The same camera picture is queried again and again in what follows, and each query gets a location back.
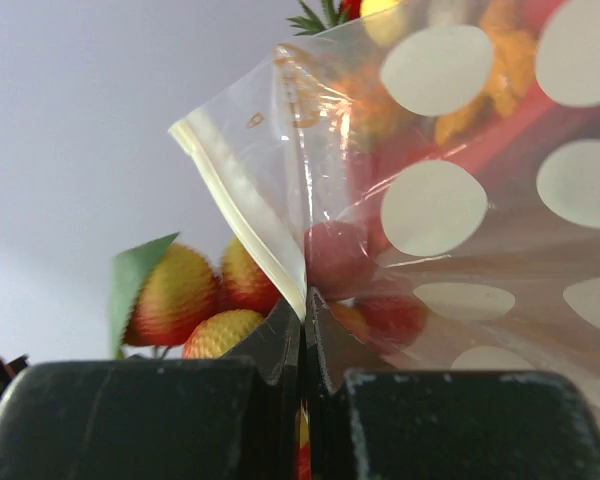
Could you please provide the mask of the red lychee bunch toy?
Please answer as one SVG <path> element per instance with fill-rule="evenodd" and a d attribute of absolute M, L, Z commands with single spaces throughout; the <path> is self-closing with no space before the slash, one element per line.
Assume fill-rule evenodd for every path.
<path fill-rule="evenodd" d="M 167 235 L 115 256 L 111 348 L 182 349 L 179 370 L 203 393 L 178 417 L 174 446 L 158 445 L 164 471 L 181 479 L 392 479 L 403 464 L 389 420 L 353 382 L 370 374 L 379 393 L 397 383 L 385 357 L 422 333 L 427 307 L 403 275 L 370 266 L 355 302 L 339 291 L 308 295 L 298 319 L 233 240 L 220 270 Z"/>

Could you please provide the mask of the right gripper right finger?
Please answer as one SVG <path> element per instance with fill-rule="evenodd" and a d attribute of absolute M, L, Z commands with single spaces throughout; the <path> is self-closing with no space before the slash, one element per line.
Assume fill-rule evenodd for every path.
<path fill-rule="evenodd" d="M 395 369 L 314 289 L 304 337 L 315 479 L 600 479 L 600 429 L 562 376 Z"/>

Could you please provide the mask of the clear polka dot zip bag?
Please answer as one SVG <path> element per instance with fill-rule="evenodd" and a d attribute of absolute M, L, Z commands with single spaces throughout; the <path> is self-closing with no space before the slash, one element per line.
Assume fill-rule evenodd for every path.
<path fill-rule="evenodd" d="M 359 177 L 405 129 L 438 146 L 435 118 L 489 79 L 494 46 L 479 16 L 440 25 L 430 2 L 402 1 L 411 26 L 387 47 L 361 18 L 275 45 L 170 134 L 301 318 L 311 289 L 354 303 L 370 266 L 403 275 L 428 315 L 411 345 L 386 356 L 393 365 L 555 372 L 600 426 L 600 121 L 478 173 L 430 159 L 380 183 Z M 517 2 L 536 39 L 533 85 L 563 106 L 600 105 L 600 1 Z M 377 69 L 365 83 L 416 115 L 377 143 L 352 134 L 354 100 L 333 87 L 367 61 Z"/>

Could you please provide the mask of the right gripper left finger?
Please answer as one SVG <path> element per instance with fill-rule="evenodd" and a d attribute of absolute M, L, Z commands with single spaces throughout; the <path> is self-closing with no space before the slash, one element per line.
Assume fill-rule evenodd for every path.
<path fill-rule="evenodd" d="M 29 367 L 0 401 L 0 479 L 290 479 L 300 343 L 280 302 L 216 360 Z"/>

